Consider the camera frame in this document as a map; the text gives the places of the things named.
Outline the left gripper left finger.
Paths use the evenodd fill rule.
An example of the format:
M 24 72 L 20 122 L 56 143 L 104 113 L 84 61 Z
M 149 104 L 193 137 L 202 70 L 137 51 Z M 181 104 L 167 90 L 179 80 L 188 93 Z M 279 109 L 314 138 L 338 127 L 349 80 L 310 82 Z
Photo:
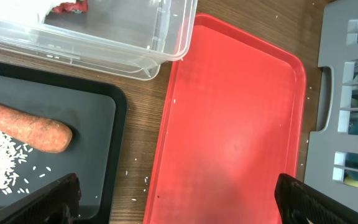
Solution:
M 0 224 L 73 223 L 80 199 L 80 181 L 70 173 L 0 209 Z

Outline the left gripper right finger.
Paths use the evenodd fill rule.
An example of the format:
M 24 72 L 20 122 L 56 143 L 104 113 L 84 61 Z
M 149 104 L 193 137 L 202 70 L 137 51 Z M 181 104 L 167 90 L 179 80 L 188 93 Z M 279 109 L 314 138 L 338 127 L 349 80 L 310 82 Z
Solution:
M 283 224 L 358 224 L 358 212 L 281 173 L 275 201 Z

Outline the orange carrot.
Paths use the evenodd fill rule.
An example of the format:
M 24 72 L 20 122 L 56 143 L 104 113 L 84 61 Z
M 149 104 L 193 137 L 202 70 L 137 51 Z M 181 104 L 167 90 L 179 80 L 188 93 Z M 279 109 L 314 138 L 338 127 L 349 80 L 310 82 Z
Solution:
M 61 153 L 73 133 L 65 124 L 0 104 L 0 131 L 47 153 Z

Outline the white napkin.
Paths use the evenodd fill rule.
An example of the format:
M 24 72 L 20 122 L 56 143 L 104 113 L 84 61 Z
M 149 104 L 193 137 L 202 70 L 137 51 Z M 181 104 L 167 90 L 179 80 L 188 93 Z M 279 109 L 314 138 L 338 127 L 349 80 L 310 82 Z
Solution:
M 20 23 L 43 23 L 62 0 L 0 0 L 0 20 Z

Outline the red wrapper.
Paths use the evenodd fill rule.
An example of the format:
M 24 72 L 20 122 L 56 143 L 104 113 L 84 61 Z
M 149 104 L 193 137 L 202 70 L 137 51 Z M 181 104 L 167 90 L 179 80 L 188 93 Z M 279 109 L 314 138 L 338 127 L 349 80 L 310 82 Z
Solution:
M 63 2 L 52 8 L 52 12 L 57 14 L 83 14 L 88 12 L 87 0 L 75 0 L 74 2 Z

